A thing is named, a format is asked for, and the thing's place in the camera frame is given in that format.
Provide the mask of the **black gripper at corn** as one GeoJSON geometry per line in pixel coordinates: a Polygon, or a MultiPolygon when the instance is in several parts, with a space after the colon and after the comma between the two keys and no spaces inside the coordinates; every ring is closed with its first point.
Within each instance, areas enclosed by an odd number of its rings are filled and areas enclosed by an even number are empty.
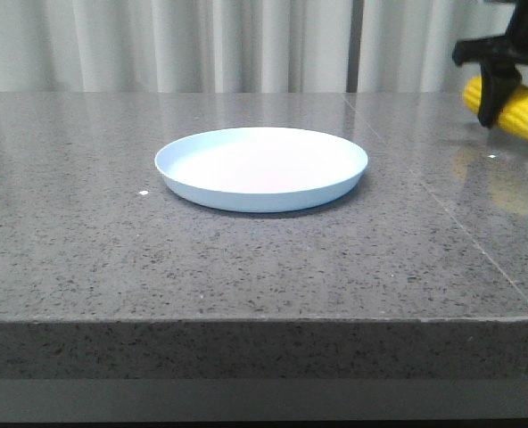
{"type": "Polygon", "coordinates": [[[516,64],[528,65],[528,1],[516,1],[502,35],[459,40],[452,60],[457,66],[481,63],[481,101],[477,118],[492,128],[511,95],[522,83],[516,64]]]}

